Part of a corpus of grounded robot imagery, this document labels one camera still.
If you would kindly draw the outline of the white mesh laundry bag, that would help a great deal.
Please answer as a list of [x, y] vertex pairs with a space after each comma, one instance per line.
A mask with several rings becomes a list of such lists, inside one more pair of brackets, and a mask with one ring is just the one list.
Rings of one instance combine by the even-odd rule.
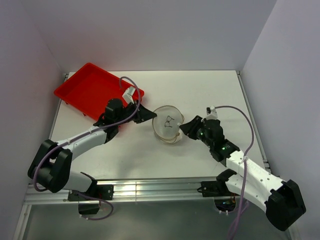
[[165, 144], [175, 144], [182, 139], [180, 125], [185, 121], [181, 111], [173, 105], [163, 105], [153, 111], [152, 128], [157, 139]]

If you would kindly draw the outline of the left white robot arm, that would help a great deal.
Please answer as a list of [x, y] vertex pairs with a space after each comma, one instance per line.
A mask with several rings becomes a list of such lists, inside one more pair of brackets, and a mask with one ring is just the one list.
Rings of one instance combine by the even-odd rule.
[[121, 125], [140, 124], [156, 116], [138, 101], [124, 106], [120, 99], [111, 99], [97, 122], [87, 131], [58, 142], [47, 139], [40, 145], [27, 171], [34, 189], [51, 193], [70, 190], [74, 194], [95, 197], [98, 194], [97, 180], [84, 172], [73, 172], [72, 162], [87, 151], [110, 142], [119, 133]]

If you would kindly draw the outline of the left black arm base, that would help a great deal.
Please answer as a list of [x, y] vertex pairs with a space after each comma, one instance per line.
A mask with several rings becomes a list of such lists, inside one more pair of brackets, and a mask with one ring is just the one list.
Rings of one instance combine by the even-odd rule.
[[77, 203], [78, 213], [89, 219], [100, 219], [110, 216], [114, 210], [113, 199], [114, 186], [112, 184], [98, 184], [86, 192], [70, 190], [67, 201]]

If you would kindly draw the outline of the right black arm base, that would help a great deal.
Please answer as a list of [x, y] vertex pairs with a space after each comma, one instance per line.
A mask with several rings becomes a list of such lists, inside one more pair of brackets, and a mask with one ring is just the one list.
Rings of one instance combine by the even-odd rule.
[[214, 198], [214, 207], [218, 212], [229, 213], [236, 208], [236, 194], [230, 192], [220, 181], [202, 181], [197, 192], [203, 198]]

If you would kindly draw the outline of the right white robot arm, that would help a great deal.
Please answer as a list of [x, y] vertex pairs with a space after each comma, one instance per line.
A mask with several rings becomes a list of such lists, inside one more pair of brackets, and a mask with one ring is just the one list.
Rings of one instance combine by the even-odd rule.
[[244, 158], [244, 152], [225, 138], [218, 119], [197, 115], [179, 128], [190, 139], [204, 143], [211, 156], [226, 167], [215, 180], [200, 183], [197, 191], [203, 197], [243, 196], [264, 211], [269, 222], [280, 231], [287, 230], [306, 212], [298, 184], [285, 181]]

